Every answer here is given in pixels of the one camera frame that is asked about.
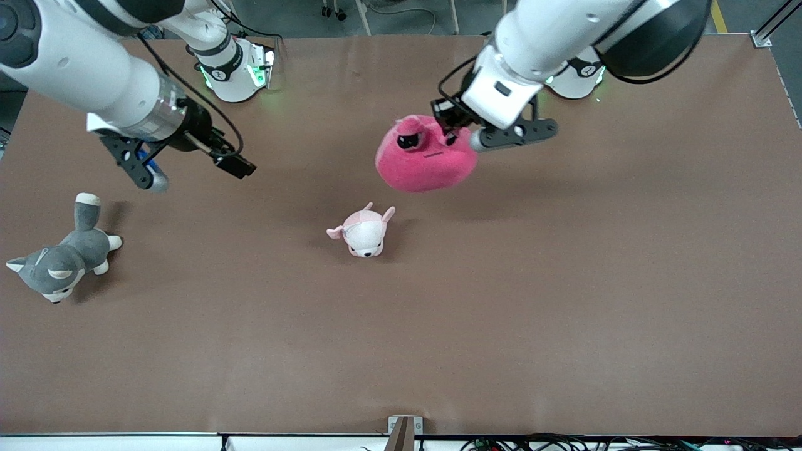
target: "chair leg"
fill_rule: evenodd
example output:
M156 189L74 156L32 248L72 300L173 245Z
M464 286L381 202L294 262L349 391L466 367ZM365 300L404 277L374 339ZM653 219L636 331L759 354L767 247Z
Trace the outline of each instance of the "chair leg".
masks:
M362 25L365 27L365 33L368 36L371 36L371 27L367 24L367 17L365 17L365 11L367 11L367 6L362 2L362 0L354 0L356 2L356 9L359 11L359 17L362 18Z
M460 22L456 19L456 6L454 5L454 0L450 0L452 4L452 19L454 20L454 34L458 35L460 33Z

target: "white cable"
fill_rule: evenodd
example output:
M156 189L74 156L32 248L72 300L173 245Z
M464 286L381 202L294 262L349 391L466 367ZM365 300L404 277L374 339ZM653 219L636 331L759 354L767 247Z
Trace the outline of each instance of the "white cable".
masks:
M363 0L363 3L368 7L369 10L375 12L376 14L384 14L384 15L393 15L393 14L401 14L401 13L408 13L411 11L426 11L431 14L431 28L429 28L429 32L427 35L431 35L431 32L435 29L435 24L437 23L437 16L435 13L427 10L426 8L407 8L406 10L397 10L397 11L382 11L377 10L373 4L367 0Z

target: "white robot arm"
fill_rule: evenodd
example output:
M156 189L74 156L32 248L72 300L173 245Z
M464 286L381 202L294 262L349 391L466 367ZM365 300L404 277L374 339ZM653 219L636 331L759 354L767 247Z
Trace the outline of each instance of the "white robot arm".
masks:
M178 85L119 42L158 23L187 40L205 73L215 75L207 83L221 99L246 100L266 85L264 49L233 39L212 8L206 0L4 0L0 71L89 113L90 131L102 136L140 188L167 188L152 159L167 145L185 152L201 148L215 165L242 178L256 167L241 148L228 143Z
M472 137L478 152L548 139L557 124L537 118L535 101L546 83L574 71L589 78L587 94L602 64L616 76L643 77L684 54L675 68L699 41L709 10L699 0L519 0L476 56L462 89L447 95L441 84L444 97L432 111L444 133L481 125ZM521 117L528 104L531 119Z

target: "small pink and white plush toy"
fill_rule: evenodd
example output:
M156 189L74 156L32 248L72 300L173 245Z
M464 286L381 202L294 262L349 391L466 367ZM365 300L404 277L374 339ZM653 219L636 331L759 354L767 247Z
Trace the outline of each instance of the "small pink and white plush toy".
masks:
M371 207L373 202L350 215L336 229L326 230L329 238L345 240L348 250L355 257L376 257L384 249L384 234L387 232L387 223L395 214L395 207L387 209L384 215L371 211Z

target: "gray floor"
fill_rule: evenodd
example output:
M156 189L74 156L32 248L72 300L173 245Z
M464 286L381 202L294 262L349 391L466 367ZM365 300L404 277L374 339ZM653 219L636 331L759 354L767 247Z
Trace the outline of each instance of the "gray floor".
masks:
M455 0L461 35L479 35L491 31L501 17L500 0ZM771 16L783 0L719 0L724 22L729 32L748 32L758 28ZM430 28L433 35L452 35L455 26L448 0L373 0L385 12L412 10L400 14L378 14L368 11L367 19L374 35L426 34ZM512 9L515 0L510 0ZM241 20L248 26L279 33L287 38L322 38L347 35L364 35L365 30L352 0L342 0L347 18L337 20L333 15L321 15L321 1L302 0L234 0ZM432 15L435 23L432 27ZM709 31L715 31L710 25ZM791 101L802 105L802 12L792 16L773 36L775 56L780 74L783 76ZM0 127L12 130L22 104L24 94L17 83L0 74Z

